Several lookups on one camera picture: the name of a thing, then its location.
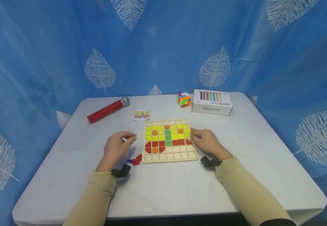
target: black wrist strap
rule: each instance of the black wrist strap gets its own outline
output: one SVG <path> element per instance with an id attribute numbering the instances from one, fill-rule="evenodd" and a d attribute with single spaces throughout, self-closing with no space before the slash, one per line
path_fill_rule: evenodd
<path id="1" fill-rule="evenodd" d="M 121 170 L 112 169 L 112 176 L 115 178 L 123 178 L 129 174 L 131 167 L 127 164 L 124 164 Z"/>
<path id="2" fill-rule="evenodd" d="M 213 158 L 212 160 L 209 160 L 206 156 L 201 158 L 201 163 L 203 164 L 204 167 L 215 167 L 221 164 L 221 162 L 218 159 Z"/>

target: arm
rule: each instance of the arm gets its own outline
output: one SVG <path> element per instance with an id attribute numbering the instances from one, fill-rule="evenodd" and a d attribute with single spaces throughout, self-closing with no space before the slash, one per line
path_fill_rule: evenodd
<path id="1" fill-rule="evenodd" d="M 122 131 L 113 134 L 104 146 L 104 155 L 96 170 L 92 170 L 88 185 L 69 213 L 63 226 L 102 226 L 107 218 L 109 202 L 116 188 L 112 176 L 114 165 L 125 156 L 137 139 L 136 134 Z"/>
<path id="2" fill-rule="evenodd" d="M 87 187 L 63 226 L 102 226 L 106 221 L 109 202 L 115 188 L 116 178 L 111 172 L 92 170 Z"/>
<path id="3" fill-rule="evenodd" d="M 216 167 L 218 177 L 250 225 L 295 226 L 278 200 L 220 144 L 211 130 L 191 130 L 197 146 L 222 160 Z"/>

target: left hand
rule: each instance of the left hand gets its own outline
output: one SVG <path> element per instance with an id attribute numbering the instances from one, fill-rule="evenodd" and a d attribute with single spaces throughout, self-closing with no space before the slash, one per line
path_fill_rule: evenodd
<path id="1" fill-rule="evenodd" d="M 128 148 L 135 142 L 137 135 L 128 131 L 120 131 L 110 136 L 104 146 L 104 153 L 96 171 L 112 171 L 114 165 L 123 158 Z"/>

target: red cylinder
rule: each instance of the red cylinder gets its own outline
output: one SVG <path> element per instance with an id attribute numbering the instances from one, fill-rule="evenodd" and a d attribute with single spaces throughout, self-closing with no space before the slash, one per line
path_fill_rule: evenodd
<path id="1" fill-rule="evenodd" d="M 99 119 L 111 114 L 112 112 L 117 111 L 118 109 L 122 108 L 123 106 L 127 106 L 129 104 L 129 100 L 127 97 L 123 97 L 121 100 L 118 100 L 114 102 L 111 105 L 108 105 L 105 108 L 102 108 L 101 110 L 94 112 L 93 114 L 87 116 L 87 119 L 90 123 L 94 123 L 95 121 L 98 121 Z"/>

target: silver cap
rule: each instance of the silver cap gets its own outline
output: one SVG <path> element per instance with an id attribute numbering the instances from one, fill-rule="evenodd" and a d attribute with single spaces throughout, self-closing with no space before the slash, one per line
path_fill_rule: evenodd
<path id="1" fill-rule="evenodd" d="M 129 105 L 129 98 L 128 97 L 122 97 L 121 99 L 123 106 L 128 106 Z"/>

